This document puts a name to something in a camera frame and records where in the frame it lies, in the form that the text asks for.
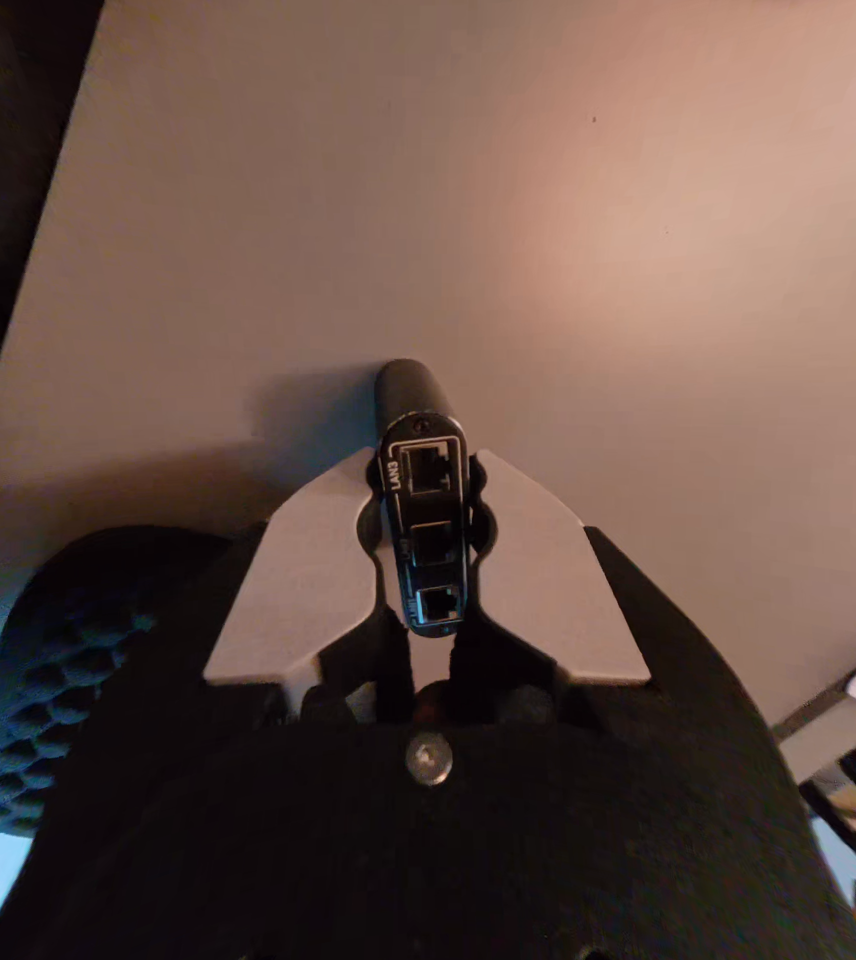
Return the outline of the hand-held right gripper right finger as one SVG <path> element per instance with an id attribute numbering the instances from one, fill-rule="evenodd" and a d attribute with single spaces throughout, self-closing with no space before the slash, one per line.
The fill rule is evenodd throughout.
<path id="1" fill-rule="evenodd" d="M 646 685 L 650 669 L 580 517 L 493 451 L 475 460 L 481 613 L 567 681 Z"/>

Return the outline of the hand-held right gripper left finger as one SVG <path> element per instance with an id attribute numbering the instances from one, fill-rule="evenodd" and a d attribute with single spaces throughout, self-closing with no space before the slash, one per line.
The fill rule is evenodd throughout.
<path id="1" fill-rule="evenodd" d="M 376 606 L 376 563 L 358 532 L 373 459 L 359 449 L 271 515 L 204 666 L 208 685 L 276 684 L 298 714 L 324 682 L 323 652 Z"/>

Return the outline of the black ethernet hub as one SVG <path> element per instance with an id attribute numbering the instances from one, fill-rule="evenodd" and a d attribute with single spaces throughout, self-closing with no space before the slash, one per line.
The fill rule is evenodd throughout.
<path id="1" fill-rule="evenodd" d="M 375 458 L 403 614 L 413 633 L 454 635 L 470 596 L 470 456 L 430 369 L 394 359 L 374 382 Z"/>

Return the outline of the person's right hand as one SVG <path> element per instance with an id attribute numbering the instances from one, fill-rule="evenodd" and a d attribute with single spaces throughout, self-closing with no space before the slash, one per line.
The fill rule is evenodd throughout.
<path id="1" fill-rule="evenodd" d="M 411 721 L 422 727 L 450 726 L 459 720 L 457 690 L 449 679 L 435 680 L 414 698 Z"/>

